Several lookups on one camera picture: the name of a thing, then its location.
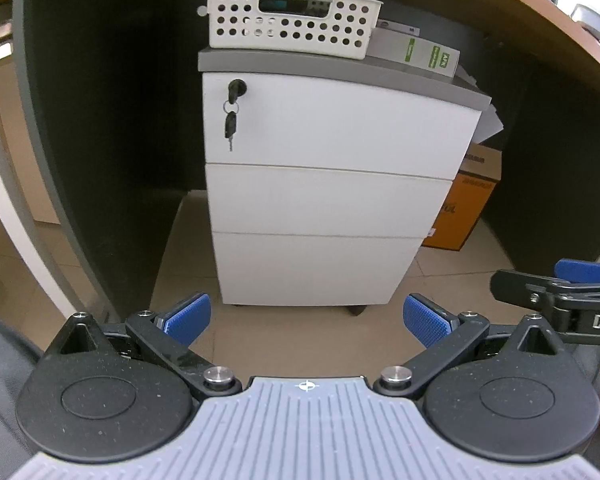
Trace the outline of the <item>white perforated plastic basket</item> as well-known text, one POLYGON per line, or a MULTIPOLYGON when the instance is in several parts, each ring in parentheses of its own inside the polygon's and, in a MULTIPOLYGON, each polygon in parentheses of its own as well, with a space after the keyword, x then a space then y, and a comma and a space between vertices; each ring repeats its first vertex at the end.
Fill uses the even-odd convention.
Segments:
POLYGON ((212 49, 365 58, 379 0, 207 0, 212 49))

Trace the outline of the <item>white drawer cabinet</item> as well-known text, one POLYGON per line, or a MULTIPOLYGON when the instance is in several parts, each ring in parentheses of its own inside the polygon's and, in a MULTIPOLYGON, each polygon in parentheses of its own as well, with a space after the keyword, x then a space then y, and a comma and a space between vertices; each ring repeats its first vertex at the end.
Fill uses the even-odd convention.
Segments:
POLYGON ((490 98, 379 58, 207 48, 198 68, 224 302, 389 302, 490 98))

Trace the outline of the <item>green white paper box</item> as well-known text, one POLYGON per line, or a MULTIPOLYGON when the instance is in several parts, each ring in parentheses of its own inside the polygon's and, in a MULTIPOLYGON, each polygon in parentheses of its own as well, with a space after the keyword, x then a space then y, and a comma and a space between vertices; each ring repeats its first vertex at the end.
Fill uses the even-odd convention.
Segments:
POLYGON ((453 78, 460 52, 419 36, 419 29, 380 18, 370 36, 366 55, 453 78))

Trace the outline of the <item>white drawer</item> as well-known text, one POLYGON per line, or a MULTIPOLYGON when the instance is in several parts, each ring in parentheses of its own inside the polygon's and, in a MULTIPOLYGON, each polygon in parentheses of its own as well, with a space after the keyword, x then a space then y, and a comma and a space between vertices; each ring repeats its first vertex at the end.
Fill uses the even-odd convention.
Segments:
POLYGON ((212 230, 273 235, 424 238, 448 180, 249 165, 206 167, 212 230))

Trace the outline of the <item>black keys in lock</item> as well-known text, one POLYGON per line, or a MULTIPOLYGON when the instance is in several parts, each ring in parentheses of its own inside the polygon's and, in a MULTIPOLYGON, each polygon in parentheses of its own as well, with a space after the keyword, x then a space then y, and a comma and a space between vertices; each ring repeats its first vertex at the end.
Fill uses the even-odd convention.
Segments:
POLYGON ((242 79, 233 79, 227 86, 227 99, 223 104, 225 112, 224 136, 228 149, 233 151, 234 135, 237 131, 237 116, 239 113, 238 100, 247 92, 247 85, 242 79))

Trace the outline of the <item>orange cardboard box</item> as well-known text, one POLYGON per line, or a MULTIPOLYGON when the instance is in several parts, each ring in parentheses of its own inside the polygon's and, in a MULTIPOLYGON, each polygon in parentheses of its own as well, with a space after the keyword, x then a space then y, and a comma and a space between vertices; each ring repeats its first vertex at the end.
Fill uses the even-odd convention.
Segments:
POLYGON ((459 252, 475 229, 502 174, 502 152, 471 143, 425 247, 459 252))

